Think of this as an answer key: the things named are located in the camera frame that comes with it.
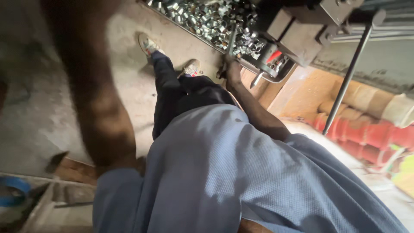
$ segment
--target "blue tape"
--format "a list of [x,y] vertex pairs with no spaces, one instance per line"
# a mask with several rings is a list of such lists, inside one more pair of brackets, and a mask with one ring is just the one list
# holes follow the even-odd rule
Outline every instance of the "blue tape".
[[0,206],[9,207],[9,206],[16,206],[24,201],[30,191],[30,184],[24,181],[21,178],[17,177],[0,177],[0,187],[13,187],[15,189],[20,190],[23,195],[14,197],[14,196],[6,196],[0,197]]

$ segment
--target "black metal pole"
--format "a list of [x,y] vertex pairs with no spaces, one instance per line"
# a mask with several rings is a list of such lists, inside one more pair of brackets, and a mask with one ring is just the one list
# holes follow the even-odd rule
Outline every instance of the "black metal pole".
[[355,66],[358,63],[359,57],[368,42],[369,36],[372,32],[372,24],[365,26],[365,30],[362,34],[362,38],[359,41],[358,47],[356,48],[354,57],[352,58],[351,64],[349,65],[347,74],[345,75],[344,81],[342,82],[341,88],[339,89],[339,93],[335,99],[335,103],[332,106],[331,112],[329,113],[328,119],[326,120],[325,128],[323,129],[322,134],[326,135],[328,133],[329,127],[331,127],[332,122],[334,121],[335,115],[338,112],[339,105],[344,98],[345,92],[347,91],[349,82],[351,81],[352,77],[354,76]]

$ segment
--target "dark trousers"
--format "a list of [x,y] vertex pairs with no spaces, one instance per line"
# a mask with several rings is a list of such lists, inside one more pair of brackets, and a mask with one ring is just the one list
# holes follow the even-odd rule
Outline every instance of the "dark trousers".
[[211,104],[236,106],[231,95],[207,76],[182,75],[177,79],[173,64],[167,56],[156,51],[151,58],[158,94],[152,131],[154,140],[181,113]]

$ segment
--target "shoe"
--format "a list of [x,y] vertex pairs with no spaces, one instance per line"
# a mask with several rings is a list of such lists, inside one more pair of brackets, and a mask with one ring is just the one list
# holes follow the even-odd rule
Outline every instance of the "shoe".
[[184,66],[184,73],[190,75],[191,77],[197,76],[200,73],[201,62],[197,59],[191,59]]
[[156,44],[155,42],[154,42],[154,40],[153,39],[151,39],[151,38],[149,38],[148,37],[148,35],[147,34],[145,34],[145,33],[140,33],[139,35],[138,35],[138,42],[139,42],[139,44],[140,44],[140,46],[141,46],[141,49],[142,49],[142,51],[148,56],[148,57],[150,57],[151,56],[151,54],[153,53],[153,52],[155,52],[155,51],[160,51],[161,53],[163,53],[164,55],[165,55],[165,53],[164,53],[164,51],[162,51],[160,48],[159,48],[159,45],[158,44]]

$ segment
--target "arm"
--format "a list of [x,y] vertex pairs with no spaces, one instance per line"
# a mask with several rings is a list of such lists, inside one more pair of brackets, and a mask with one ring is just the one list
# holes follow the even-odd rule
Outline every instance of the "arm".
[[105,27],[120,0],[43,0],[68,75],[85,148],[98,175],[136,167],[135,136],[113,83]]
[[264,109],[241,82],[241,65],[229,61],[226,88],[240,103],[249,117],[249,122],[257,130],[269,135],[272,139],[284,141],[291,133],[275,116]]

